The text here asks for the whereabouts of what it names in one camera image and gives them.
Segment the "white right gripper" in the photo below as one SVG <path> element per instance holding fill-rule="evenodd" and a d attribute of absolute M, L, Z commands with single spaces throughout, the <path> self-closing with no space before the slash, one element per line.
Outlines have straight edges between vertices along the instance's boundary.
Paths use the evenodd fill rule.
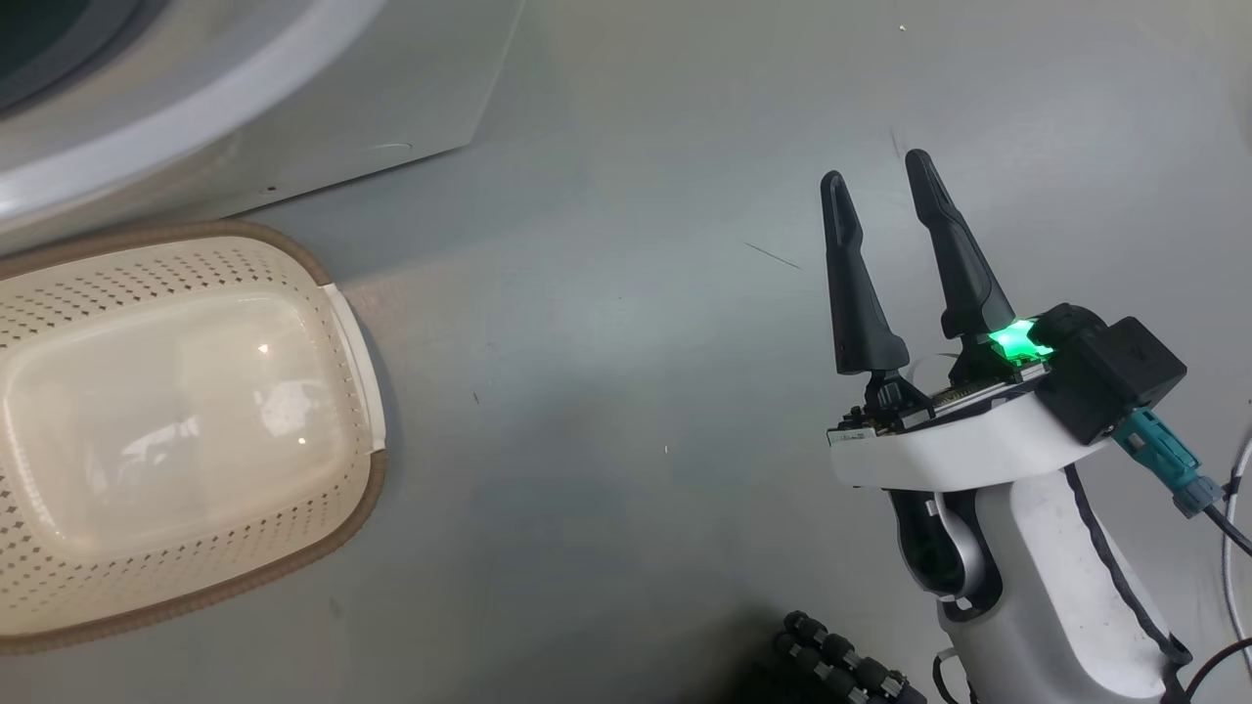
<path fill-rule="evenodd" d="M 933 157 L 905 154 L 916 219 L 929 232 L 944 294 L 945 338 L 990 334 L 1017 319 Z M 911 361 L 881 311 L 861 253 L 864 232 L 840 172 L 820 182 L 826 232 L 828 307 L 838 375 L 895 373 Z M 1109 447 L 1078 442 L 1037 397 L 1050 372 L 1035 358 L 1019 383 L 994 383 L 938 405 L 935 418 L 903 432 L 828 428 L 833 474 L 841 484 L 886 490 L 969 490 L 1045 475 Z"/>

